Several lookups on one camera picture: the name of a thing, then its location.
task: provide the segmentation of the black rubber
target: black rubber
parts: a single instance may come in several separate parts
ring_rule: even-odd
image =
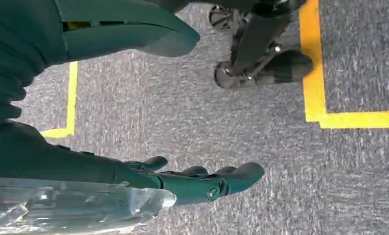
[[[273,76],[273,84],[300,82],[313,70],[313,62],[298,50],[287,50],[275,56],[260,76]]]

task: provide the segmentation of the caster wheel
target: caster wheel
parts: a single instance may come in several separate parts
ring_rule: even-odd
[[[246,20],[247,14],[239,11],[236,11],[236,14],[234,14],[234,11],[220,5],[214,5],[209,12],[208,21],[216,30],[229,30],[230,23],[233,20],[237,20],[240,27],[245,26],[248,23]]]
[[[214,70],[214,81],[224,89],[238,89],[244,87],[255,86],[256,81],[247,76],[231,76],[229,75],[230,64],[227,61],[219,62]]]
[[[233,10],[214,5],[208,15],[208,21],[216,30],[229,29],[230,21],[233,18]]]
[[[271,74],[271,80],[277,84],[301,82],[312,70],[313,62],[309,56],[296,50],[287,50],[276,55],[265,66],[263,73]]]

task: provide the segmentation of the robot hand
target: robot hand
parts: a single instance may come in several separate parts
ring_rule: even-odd
[[[164,157],[153,157],[145,162],[129,161],[125,164],[151,177],[161,185],[161,189],[176,194],[176,205],[210,202],[221,196],[242,192],[255,184],[264,174],[264,169],[256,163],[246,163],[239,168],[226,166],[213,174],[209,174],[202,166],[193,166],[182,172],[154,173],[167,162]]]

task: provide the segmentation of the yellow line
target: yellow line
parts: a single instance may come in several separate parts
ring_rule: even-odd
[[[71,62],[69,67],[68,114],[66,122],[68,135],[75,134],[77,74],[78,62]]]
[[[66,128],[51,129],[42,131],[40,134],[46,138],[65,138],[68,136],[68,130]]]
[[[311,57],[314,70],[303,82],[305,114],[308,122],[321,128],[389,128],[389,111],[327,113],[322,61],[319,0],[309,0],[299,13],[302,52]]]
[[[327,114],[320,120],[325,129],[389,128],[389,111]]]
[[[66,128],[42,131],[42,136],[47,138],[65,138],[69,135],[75,134],[77,74],[78,62],[71,62],[69,64],[68,113]]]
[[[314,70],[304,79],[305,113],[308,122],[319,121],[327,113],[321,46],[319,1],[309,0],[299,12],[302,52],[311,57]]]

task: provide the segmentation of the gray carpet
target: gray carpet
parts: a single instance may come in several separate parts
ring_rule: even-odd
[[[389,0],[321,0],[328,110],[389,110]],[[302,85],[224,91],[215,62],[228,36],[207,22],[207,5],[180,16],[202,40],[183,58],[136,51],[79,63],[76,134],[49,140],[123,160],[169,158],[166,169],[211,171],[256,161],[250,190],[171,208],[135,234],[389,234],[389,129],[321,130],[305,122]],[[299,46],[298,24],[284,35]],[[29,87],[21,120],[66,125],[68,67]]]

